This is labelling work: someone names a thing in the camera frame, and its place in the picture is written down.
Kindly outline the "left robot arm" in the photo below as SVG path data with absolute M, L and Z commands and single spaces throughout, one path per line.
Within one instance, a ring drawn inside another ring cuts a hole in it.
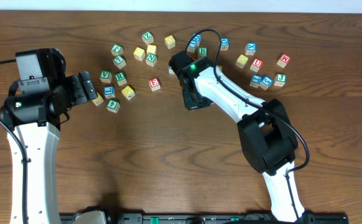
M 56 178 L 60 117 L 97 96 L 87 71 L 69 77 L 27 74 L 11 85 L 0 110 L 12 156 L 11 223 L 61 223 Z

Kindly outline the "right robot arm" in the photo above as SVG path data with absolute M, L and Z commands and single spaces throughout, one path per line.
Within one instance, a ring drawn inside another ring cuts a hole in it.
M 216 104 L 235 121 L 243 155 L 263 175 L 275 218 L 301 221 L 305 209 L 294 180 L 297 134 L 283 104 L 250 95 L 207 57 L 194 60 L 181 52 L 170 59 L 169 66 L 180 81 L 186 109 Z

